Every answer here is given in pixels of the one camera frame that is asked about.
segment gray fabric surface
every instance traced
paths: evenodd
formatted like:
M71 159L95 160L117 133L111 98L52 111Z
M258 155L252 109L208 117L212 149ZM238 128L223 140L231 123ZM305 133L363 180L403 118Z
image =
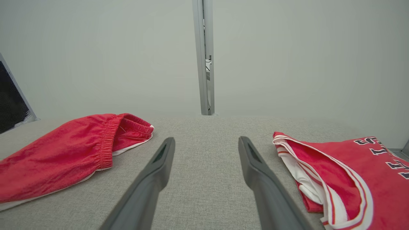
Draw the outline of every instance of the gray fabric surface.
M0 228L98 228L167 137L176 140L171 176L159 194L153 229L260 228L252 191L244 182L239 136L249 137L308 221L323 229L322 214L309 214L294 180L272 144L274 131L309 142L362 137L327 120L198 116L144 118L155 126L147 143L113 158L113 168L63 191L0 212ZM65 121L40 120L0 135L3 159Z

